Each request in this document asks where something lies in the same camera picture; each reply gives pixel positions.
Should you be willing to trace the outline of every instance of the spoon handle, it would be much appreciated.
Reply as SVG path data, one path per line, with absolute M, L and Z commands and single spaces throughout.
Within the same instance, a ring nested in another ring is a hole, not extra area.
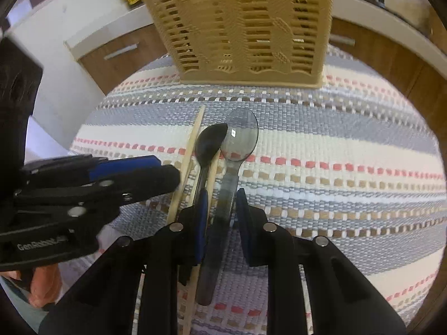
M 205 257 L 200 266 L 196 294 L 196 302 L 199 305 L 207 306 L 213 300 L 214 288 L 224 256 L 238 181 L 239 177 L 233 173 L 226 173 L 222 178 L 213 222 L 207 231 Z
M 195 191 L 195 194 L 194 194 L 193 205 L 197 205 L 198 204 L 200 191 L 205 188 L 206 180 L 208 179 L 209 170 L 210 170 L 210 166 L 209 165 L 204 166 L 204 167 L 200 167 L 200 172 L 198 174 L 197 187 L 196 187 L 196 191 Z

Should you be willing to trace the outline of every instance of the metal screw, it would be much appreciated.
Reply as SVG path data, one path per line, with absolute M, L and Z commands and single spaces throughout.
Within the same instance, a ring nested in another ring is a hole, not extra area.
M 329 244 L 329 239 L 326 237 L 320 235 L 315 238 L 315 243 L 319 245 L 320 247 L 326 247 Z
M 106 187 L 106 186 L 110 186 L 112 184 L 113 184 L 113 180 L 104 180 L 99 183 L 99 186 Z
M 117 239 L 117 244 L 120 246 L 120 247 L 127 247 L 129 244 L 130 244 L 130 238 L 129 237 L 125 237 L 125 236 L 123 236 L 123 237 L 119 237 L 118 239 Z
M 169 229 L 171 232 L 181 232 L 183 230 L 183 224 L 178 222 L 172 223 L 169 226 Z
M 123 193 L 122 195 L 124 201 L 131 201 L 132 200 L 132 195 L 128 192 Z
M 74 206 L 70 210 L 67 211 L 67 214 L 70 217 L 80 217 L 81 215 L 84 215 L 87 212 L 87 209 L 83 206 Z
M 265 230 L 266 232 L 271 233 L 271 232 L 274 232 L 274 231 L 276 230 L 276 224 L 271 223 L 271 222 L 268 222 L 268 223 L 265 223 L 265 224 L 262 226 L 262 228 L 263 228 L 263 230 Z

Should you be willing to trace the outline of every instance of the drawer handle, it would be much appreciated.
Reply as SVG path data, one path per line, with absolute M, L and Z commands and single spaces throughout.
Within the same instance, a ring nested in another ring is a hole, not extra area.
M 342 35 L 331 34 L 331 35 L 329 35 L 329 41 L 333 41 L 335 43 L 346 44 L 349 46 L 355 45 L 355 39 L 343 37 Z
M 119 49 L 115 52 L 112 52 L 112 53 L 106 55 L 104 57 L 104 60 L 109 60 L 109 59 L 114 58 L 120 54 L 123 54 L 124 52 L 129 52 L 129 51 L 135 50 L 137 48 L 138 48 L 138 43 L 132 44 L 131 46 L 126 46 L 125 48 Z

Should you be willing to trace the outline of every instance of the wooden chopstick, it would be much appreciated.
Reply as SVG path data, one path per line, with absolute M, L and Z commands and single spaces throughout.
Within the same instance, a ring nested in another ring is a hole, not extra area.
M 180 166 L 180 184 L 172 195 L 171 205 L 168 210 L 168 217 L 166 218 L 166 224 L 170 224 L 175 221 L 177 216 L 178 206 L 180 200 L 182 199 L 183 191 L 185 190 L 186 181 L 188 179 L 189 172 L 192 168 L 191 157 L 193 155 L 195 142 L 200 130 L 200 125 L 202 124 L 203 114 L 205 112 L 205 106 L 200 107 L 197 117 L 194 121 L 193 129 L 189 135 L 188 144 L 186 145 L 185 156 L 182 160 L 182 165 Z
M 210 171 L 208 173 L 208 181 L 206 182 L 206 190 L 208 191 L 208 215 L 211 210 L 211 200 L 213 199 L 214 184 L 216 182 L 217 168 L 219 167 L 220 150 L 214 155 L 211 161 Z

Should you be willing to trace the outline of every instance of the countertop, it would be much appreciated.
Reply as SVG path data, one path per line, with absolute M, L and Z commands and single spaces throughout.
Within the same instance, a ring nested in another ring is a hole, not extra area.
M 332 16 L 363 26 L 414 52 L 447 79 L 447 56 L 417 29 L 385 9 L 364 0 L 334 0 Z M 110 14 L 65 41 L 75 60 L 128 32 L 153 23 L 146 6 Z

